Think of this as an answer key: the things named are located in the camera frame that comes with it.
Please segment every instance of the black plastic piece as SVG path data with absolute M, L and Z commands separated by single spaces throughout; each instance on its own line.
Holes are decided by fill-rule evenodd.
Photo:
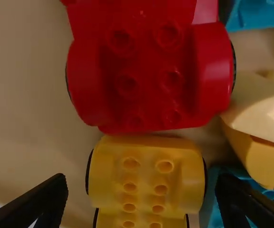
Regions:
M 67 64 L 65 65 L 65 82 L 66 82 L 66 88 L 67 88 L 67 92 L 68 92 L 68 95 L 69 95 L 69 98 L 71 99 L 71 96 L 70 96 L 70 92 L 69 92 L 69 82 L 68 82 L 68 79 L 67 79 Z
M 215 195 L 224 228 L 274 228 L 274 201 L 232 174 L 219 175 Z
M 203 158 L 203 163 L 204 163 L 204 171 L 205 171 L 205 192 L 204 192 L 204 198 L 207 193 L 207 188 L 208 188 L 208 170 L 207 170 L 207 165 L 205 163 L 205 160 Z
M 65 176 L 54 175 L 0 208 L 0 228 L 58 228 L 68 197 Z
M 235 82 L 236 82 L 236 56 L 235 56 L 235 50 L 232 42 L 231 42 L 231 49 L 232 49 L 232 55 L 233 55 L 233 84 L 232 84 L 232 92 L 233 92 Z
M 190 228 L 189 216 L 186 214 L 186 228 Z
M 99 213 L 99 208 L 96 208 L 94 220 L 93 220 L 93 228 L 96 228 L 96 226 L 97 226 L 98 213 Z
M 90 164 L 91 164 L 91 158 L 93 156 L 94 150 L 91 151 L 89 157 L 88 157 L 88 165 L 86 167 L 86 175 L 85 175 L 85 190 L 86 194 L 88 195 L 88 180 L 89 180 L 89 170 L 90 170 Z
M 218 1 L 218 16 L 219 20 L 226 25 L 232 12 L 235 0 L 219 0 Z

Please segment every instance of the red toy car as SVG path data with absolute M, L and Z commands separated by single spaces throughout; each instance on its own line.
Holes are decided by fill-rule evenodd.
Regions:
M 225 110 L 235 54 L 218 0 L 62 0 L 68 92 L 107 134 L 199 127 Z

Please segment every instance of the light blue toy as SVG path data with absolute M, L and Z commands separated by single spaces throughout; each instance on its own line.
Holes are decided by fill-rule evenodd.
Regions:
M 268 198 L 274 200 L 274 190 L 267 190 L 256 183 L 249 174 L 242 169 L 222 170 L 219 167 L 213 167 L 208 170 L 208 184 L 204 203 L 199 212 L 200 228 L 224 228 L 222 217 L 215 197 L 215 186 L 217 177 L 222 172 L 230 172 L 241 180 L 247 181 L 253 189 L 260 191 Z M 255 224 L 249 221 L 251 228 L 256 228 Z
M 274 0 L 232 0 L 233 7 L 228 17 L 221 21 L 229 32 L 246 29 L 265 29 L 274 27 Z

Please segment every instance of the beige wall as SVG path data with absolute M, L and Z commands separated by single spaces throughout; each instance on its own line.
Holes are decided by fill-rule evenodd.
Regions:
M 239 68 L 274 67 L 274 30 L 232 38 Z M 65 225 L 84 228 L 93 217 L 84 187 L 86 162 L 101 133 L 80 121 L 67 95 L 71 40 L 58 0 L 0 0 L 0 202 L 62 172 L 69 187 Z M 172 133 L 196 140 L 208 163 L 228 156 L 216 121 Z

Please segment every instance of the toy wheel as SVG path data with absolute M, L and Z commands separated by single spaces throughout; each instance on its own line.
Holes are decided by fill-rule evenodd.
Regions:
M 91 151 L 89 157 L 88 157 L 88 165 L 86 167 L 86 175 L 85 175 L 85 189 L 86 189 L 86 194 L 88 195 L 88 180 L 89 180 L 89 170 L 90 170 L 90 164 L 91 164 L 91 158 L 93 156 L 94 150 Z
M 186 228 L 190 228 L 189 216 L 187 214 L 185 215 L 185 219 L 186 219 Z
M 232 55 L 233 55 L 233 84 L 232 84 L 232 92 L 233 92 L 235 81 L 236 81 L 236 57 L 235 57 L 235 50 L 232 42 L 231 42 L 231 49 L 232 49 Z
M 69 95 L 69 98 L 71 99 L 70 97 L 70 92 L 69 92 L 69 82 L 67 80 L 67 65 L 65 65 L 65 82 L 66 82 L 66 88 L 67 88 L 67 92 L 68 92 L 68 95 Z
M 207 171 L 207 165 L 205 163 L 205 160 L 203 158 L 203 163 L 204 163 L 204 171 L 205 171 L 205 191 L 204 191 L 204 198 L 207 193 L 207 187 L 208 187 L 208 171 Z
M 96 228 L 97 226 L 98 213 L 99 213 L 99 208 L 96 208 L 94 220 L 93 220 L 93 228 Z

